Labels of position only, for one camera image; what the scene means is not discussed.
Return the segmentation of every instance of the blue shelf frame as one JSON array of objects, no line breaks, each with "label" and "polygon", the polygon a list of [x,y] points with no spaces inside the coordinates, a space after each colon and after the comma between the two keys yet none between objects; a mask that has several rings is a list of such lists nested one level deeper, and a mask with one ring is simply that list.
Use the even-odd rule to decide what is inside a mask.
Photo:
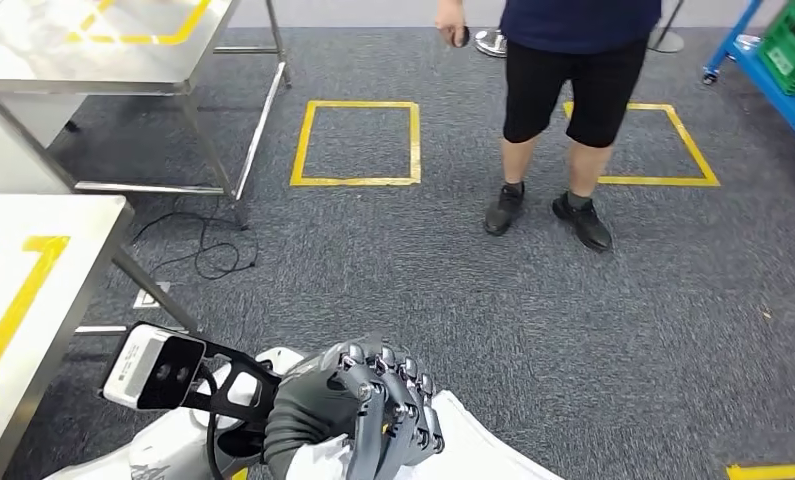
[{"label": "blue shelf frame", "polygon": [[771,78],[765,65],[759,59],[755,48],[737,43],[739,35],[744,33],[750,19],[756,14],[762,0],[752,0],[732,31],[724,38],[721,46],[712,55],[709,63],[703,68],[704,81],[714,82],[718,78],[718,69],[729,55],[733,57],[739,68],[745,72],[768,101],[780,112],[795,131],[795,96],[783,93],[779,85]]}]

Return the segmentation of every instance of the black sneaker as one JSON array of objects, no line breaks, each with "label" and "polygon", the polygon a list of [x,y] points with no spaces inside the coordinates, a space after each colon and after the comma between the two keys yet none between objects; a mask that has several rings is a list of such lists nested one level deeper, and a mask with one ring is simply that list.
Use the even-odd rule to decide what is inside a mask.
[{"label": "black sneaker", "polygon": [[571,223],[577,232],[577,238],[583,244],[598,252],[612,248],[612,235],[594,210],[594,203],[588,201],[582,208],[574,208],[568,203],[568,193],[563,193],[553,200],[553,213],[560,219]]},{"label": "black sneaker", "polygon": [[503,185],[500,198],[485,212],[485,231],[492,235],[503,235],[521,213],[524,191],[514,185]]}]

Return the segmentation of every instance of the navy shirt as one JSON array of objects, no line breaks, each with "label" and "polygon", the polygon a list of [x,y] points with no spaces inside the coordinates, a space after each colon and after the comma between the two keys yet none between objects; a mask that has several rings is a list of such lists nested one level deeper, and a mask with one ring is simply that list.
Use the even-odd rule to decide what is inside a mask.
[{"label": "navy shirt", "polygon": [[500,29],[537,50],[599,53],[643,39],[662,15],[662,0],[507,0]]}]

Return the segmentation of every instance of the black wire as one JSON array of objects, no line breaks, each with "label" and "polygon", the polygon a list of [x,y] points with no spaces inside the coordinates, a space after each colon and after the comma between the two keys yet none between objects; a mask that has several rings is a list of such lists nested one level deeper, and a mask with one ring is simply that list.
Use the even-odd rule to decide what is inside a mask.
[{"label": "black wire", "polygon": [[[144,232],[146,232],[150,227],[152,227],[154,225],[158,225],[159,223],[161,223],[161,222],[163,222],[163,221],[165,221],[165,220],[167,220],[169,218],[184,217],[184,218],[189,218],[189,219],[192,219],[192,220],[198,220],[199,222],[202,223],[202,227],[200,228],[200,242],[199,242],[199,246],[197,247],[197,251],[195,251],[193,253],[190,253],[188,255],[183,255],[181,257],[172,258],[170,260],[165,260],[164,262],[156,265],[155,267],[153,267],[152,270],[150,270],[150,276],[155,275],[156,271],[158,271],[162,267],[165,267],[167,265],[171,265],[173,263],[178,263],[178,262],[181,262],[183,260],[188,260],[189,258],[193,258],[194,259],[194,270],[197,272],[197,275],[199,275],[201,278],[203,278],[205,280],[210,280],[210,281],[220,280],[221,278],[223,278],[223,277],[225,277],[227,275],[230,275],[230,274],[233,274],[233,273],[238,273],[238,272],[243,272],[244,270],[249,270],[249,269],[254,268],[256,266],[256,260],[258,259],[258,255],[259,255],[258,243],[256,243],[256,245],[255,245],[255,252],[253,254],[253,260],[250,263],[245,264],[245,265],[239,265],[239,263],[241,262],[241,252],[240,252],[240,250],[238,250],[238,247],[236,247],[232,243],[230,243],[230,242],[219,242],[219,243],[215,243],[215,244],[208,245],[208,246],[206,245],[206,233],[208,231],[209,225],[211,225],[212,223],[221,224],[221,225],[229,225],[229,226],[232,226],[234,228],[241,229],[241,226],[238,225],[235,222],[232,222],[232,221],[229,221],[229,220],[224,220],[222,218],[215,218],[215,215],[217,214],[217,210],[218,210],[218,208],[220,208],[220,197],[215,197],[214,209],[212,210],[212,213],[208,217],[205,217],[203,215],[199,215],[199,214],[196,214],[196,213],[193,213],[193,212],[177,211],[176,210],[176,202],[178,200],[179,200],[178,198],[177,198],[177,200],[174,200],[174,202],[173,202],[173,211],[172,212],[166,213],[166,214],[156,218],[155,220],[152,220],[151,222],[147,223],[146,225],[144,225],[144,227],[141,228],[141,230],[139,230],[138,233],[132,238],[132,243],[134,244],[135,242],[137,242],[138,239],[141,238],[141,236],[144,234]],[[210,268],[214,269],[215,272],[220,272],[220,273],[215,273],[215,274],[206,273],[205,270],[203,270],[203,268],[200,266],[200,257],[202,255],[212,251],[212,250],[216,250],[216,249],[219,249],[219,248],[226,248],[226,249],[231,250],[233,255],[235,256],[235,262],[232,264],[231,267],[222,267],[222,266],[218,266],[218,265],[214,265],[214,264],[209,263],[209,267]]]},{"label": "black wire", "polygon": [[[214,379],[214,375],[208,371],[205,365],[200,365],[200,373],[200,376],[205,378],[206,382],[209,384],[209,392],[214,395],[215,392],[217,392],[217,381]],[[217,466],[217,456],[214,451],[214,436],[216,430],[217,414],[209,412],[209,424],[206,428],[206,454],[209,459],[209,470],[211,471],[214,480],[224,480],[223,474],[220,472],[220,468]]]}]

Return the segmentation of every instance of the black shorts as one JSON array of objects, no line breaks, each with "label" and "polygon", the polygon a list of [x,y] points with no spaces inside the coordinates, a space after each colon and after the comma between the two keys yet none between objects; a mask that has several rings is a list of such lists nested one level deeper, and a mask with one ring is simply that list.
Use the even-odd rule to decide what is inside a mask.
[{"label": "black shorts", "polygon": [[568,124],[568,136],[589,147],[612,145],[645,53],[646,38],[588,55],[545,52],[508,42],[503,137],[521,143],[547,128],[559,91],[570,80],[574,113]]}]

